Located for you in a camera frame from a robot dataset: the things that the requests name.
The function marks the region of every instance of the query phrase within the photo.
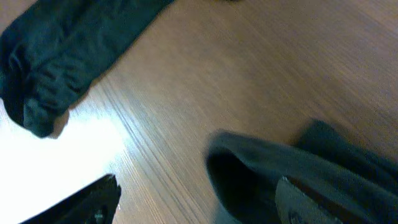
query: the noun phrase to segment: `wooden surface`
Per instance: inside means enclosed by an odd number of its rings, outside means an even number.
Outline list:
[[[32,2],[2,0],[0,29]],[[4,223],[107,172],[123,188],[115,223],[229,223],[203,163],[220,128],[290,143],[318,118],[398,162],[397,10],[176,0],[60,120],[59,137],[33,137],[0,107]]]

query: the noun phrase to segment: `fabric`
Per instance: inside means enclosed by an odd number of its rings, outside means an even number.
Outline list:
[[[220,202],[243,223],[281,223],[275,191],[284,177],[360,220],[398,223],[398,166],[346,142],[321,121],[294,146],[219,133],[210,143],[206,166]],[[344,215],[338,218],[349,223]]]
[[[39,137],[173,0],[39,0],[0,37],[0,97]]]

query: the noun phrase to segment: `wood grain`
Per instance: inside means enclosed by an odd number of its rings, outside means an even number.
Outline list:
[[[0,28],[32,3],[2,0]],[[115,223],[230,223],[203,163],[217,129],[291,143],[318,118],[398,162],[397,10],[393,0],[176,1],[57,138],[33,137],[0,108],[5,223],[107,172],[123,189]]]

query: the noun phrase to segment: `black object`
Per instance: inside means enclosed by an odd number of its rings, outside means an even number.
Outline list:
[[[220,202],[243,223],[311,224],[304,220],[308,214],[294,210],[306,205],[307,213],[319,212],[307,217],[312,220],[330,214],[342,223],[398,223],[398,166],[346,142],[321,121],[295,146],[219,133],[206,166]]]
[[[0,97],[39,137],[173,0],[39,0],[0,37]]]
[[[22,224],[112,224],[120,196],[115,176],[108,174]]]

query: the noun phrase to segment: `black plastic item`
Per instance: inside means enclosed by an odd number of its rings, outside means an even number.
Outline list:
[[[22,224],[112,224],[121,188],[108,174]]]
[[[0,97],[10,118],[46,137],[173,0],[38,0],[0,37]]]

